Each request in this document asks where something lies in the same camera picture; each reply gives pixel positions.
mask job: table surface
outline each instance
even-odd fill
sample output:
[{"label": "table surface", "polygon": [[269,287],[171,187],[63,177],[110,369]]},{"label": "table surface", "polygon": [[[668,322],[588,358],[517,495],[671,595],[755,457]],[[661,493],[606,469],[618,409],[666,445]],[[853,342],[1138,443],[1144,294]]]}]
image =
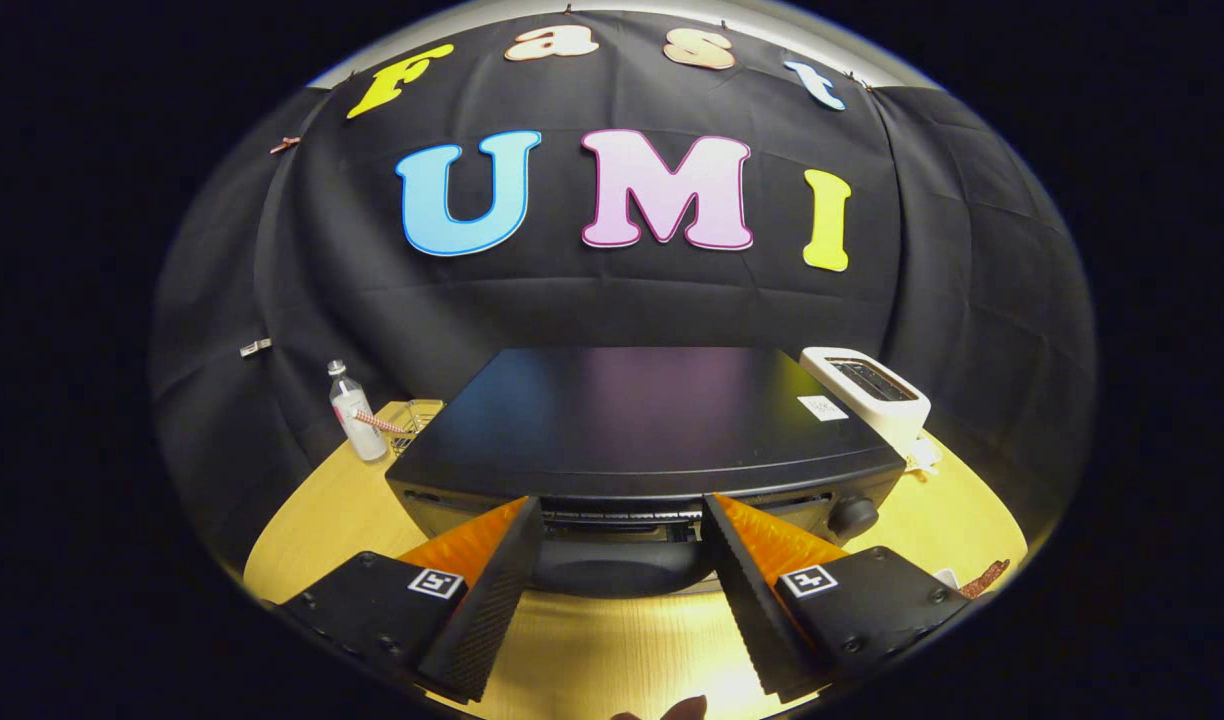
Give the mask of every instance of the table surface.
[{"label": "table surface", "polygon": [[[392,402],[376,415],[403,424],[408,405]],[[845,547],[881,544],[928,573],[951,568],[960,583],[1010,560],[1000,588],[1027,553],[1022,531],[980,478],[928,437],[944,452],[938,474],[906,473],[878,524]],[[284,602],[356,552],[394,557],[425,542],[386,482],[392,460],[368,464],[341,443],[257,538],[244,571],[248,591]],[[430,698],[485,720],[607,720],[618,711],[654,720],[696,694],[707,697],[707,720],[766,718],[814,697],[782,705],[763,693],[721,591],[638,600],[525,591],[483,702]]]}]

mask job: pink letter m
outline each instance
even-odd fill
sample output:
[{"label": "pink letter m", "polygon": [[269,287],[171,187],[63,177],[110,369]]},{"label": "pink letter m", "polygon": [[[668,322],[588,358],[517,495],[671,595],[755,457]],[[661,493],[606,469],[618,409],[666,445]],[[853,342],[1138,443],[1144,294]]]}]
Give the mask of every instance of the pink letter m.
[{"label": "pink letter m", "polygon": [[599,200],[594,223],[581,238],[594,247],[624,247],[639,241],[630,223],[630,196],[661,242],[670,241],[696,200],[696,219],[684,230],[688,242],[711,250],[745,250],[754,236],[745,228],[741,201],[741,164],[749,158],[744,142],[701,137],[693,142],[679,169],[671,171],[641,132],[605,129],[581,138],[599,164]]}]

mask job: straw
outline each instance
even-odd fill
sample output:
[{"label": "straw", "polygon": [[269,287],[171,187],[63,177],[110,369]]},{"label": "straw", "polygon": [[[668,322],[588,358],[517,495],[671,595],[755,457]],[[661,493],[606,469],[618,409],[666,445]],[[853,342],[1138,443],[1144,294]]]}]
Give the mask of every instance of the straw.
[{"label": "straw", "polygon": [[393,422],[387,422],[386,420],[378,419],[375,415],[368,415],[367,413],[364,413],[361,410],[353,411],[351,416],[353,416],[353,419],[359,420],[360,422],[365,422],[367,425],[371,425],[371,427],[382,430],[382,432],[387,432],[387,433],[410,433],[411,432],[411,430],[400,429],[400,427],[398,427],[398,425],[395,425]]}]

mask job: black cloth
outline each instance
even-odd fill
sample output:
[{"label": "black cloth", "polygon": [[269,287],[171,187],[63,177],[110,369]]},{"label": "black cloth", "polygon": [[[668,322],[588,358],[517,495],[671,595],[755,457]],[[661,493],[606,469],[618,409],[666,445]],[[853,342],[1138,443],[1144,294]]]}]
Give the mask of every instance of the black cloth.
[{"label": "black cloth", "polygon": [[[982,474],[1028,534],[1040,531],[1043,518],[1013,503],[1056,507],[1069,495],[1095,351],[1073,242],[1013,152],[940,91],[868,92],[739,32],[725,33],[736,67],[714,72],[662,54],[667,31],[712,28],[652,13],[579,22],[594,54],[504,60],[520,33],[561,24],[548,15],[444,38],[450,55],[351,120],[388,61],[330,92],[302,91],[201,192],[160,280],[151,383],[169,470],[222,558],[241,569],[278,506],[343,441],[328,360],[346,361],[382,407],[450,400],[502,347],[776,347],[796,359],[803,347],[854,348],[929,394],[931,431],[969,464],[1018,469],[1011,489]],[[786,60],[816,67],[848,108],[819,105]],[[542,133],[519,231],[458,258],[408,245],[394,164],[459,144],[448,209],[472,219],[492,202],[479,142],[513,129]],[[636,245],[584,245],[595,159],[580,137],[595,129],[638,129],[671,168],[700,136],[749,144],[754,245],[689,245],[695,208],[662,245],[634,206]],[[284,136],[304,141],[271,156]],[[851,186],[842,273],[800,255],[807,169]],[[237,355],[263,337],[273,348]]]}]

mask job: hand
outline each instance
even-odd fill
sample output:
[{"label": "hand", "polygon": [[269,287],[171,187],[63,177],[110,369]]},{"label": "hand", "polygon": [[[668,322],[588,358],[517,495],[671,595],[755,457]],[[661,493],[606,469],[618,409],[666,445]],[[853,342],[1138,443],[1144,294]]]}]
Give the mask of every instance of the hand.
[{"label": "hand", "polygon": [[[632,711],[618,711],[612,720],[641,720]],[[705,696],[681,700],[661,716],[661,720],[705,720]]]}]

